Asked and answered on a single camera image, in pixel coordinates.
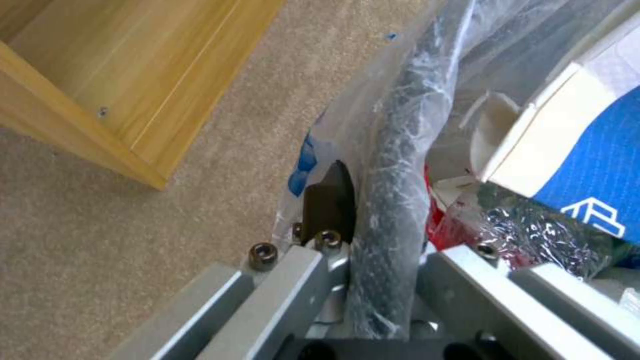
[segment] bolt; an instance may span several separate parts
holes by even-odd
[[[107,117],[107,114],[109,113],[109,108],[107,108],[106,106],[103,106],[100,108],[100,110],[98,110],[98,117],[100,119],[103,119],[105,117]]]
[[[315,240],[316,250],[324,251],[327,255],[339,252],[342,247],[342,237],[337,231],[321,231],[316,234]]]
[[[249,265],[256,271],[270,271],[277,262],[278,248],[272,243],[257,243],[249,250]]]
[[[302,223],[301,222],[296,222],[295,224],[293,224],[293,227],[291,228],[291,238],[294,244],[299,245],[302,243]]]

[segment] metal frame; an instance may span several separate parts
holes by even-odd
[[[111,359],[193,359],[253,291],[253,279],[213,264],[140,327]]]

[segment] gray metal bar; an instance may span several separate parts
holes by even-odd
[[[331,287],[326,258],[293,246],[198,359],[272,359],[288,336],[304,337]]]
[[[466,246],[430,255],[417,293],[461,339],[494,335],[516,359],[608,359]]]
[[[553,264],[509,277],[616,359],[640,359],[640,320],[587,284]]]
[[[214,264],[140,327],[111,359],[193,359],[253,291],[253,280]]]

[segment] wooden furniture panel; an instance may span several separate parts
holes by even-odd
[[[20,33],[53,0],[0,0],[0,40]]]
[[[3,53],[47,83],[42,94],[21,93],[48,101],[49,110],[30,114],[57,117],[40,122],[3,99],[0,122],[161,188],[283,2],[0,0],[0,29],[18,29],[5,39],[21,58],[4,45]],[[23,10],[3,13],[9,3]],[[6,89],[19,86],[9,75]],[[71,110],[50,109],[52,89]],[[52,137],[56,126],[63,130]],[[77,130],[84,137],[62,136]]]
[[[0,124],[162,189],[165,180],[0,43]]]
[[[192,68],[160,109],[133,151],[164,176],[171,174],[249,57],[284,0],[238,0]]]

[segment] black plastic piece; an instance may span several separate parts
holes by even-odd
[[[356,224],[355,192],[347,166],[336,161],[324,179],[305,190],[301,244],[322,231],[337,231],[350,244]]]

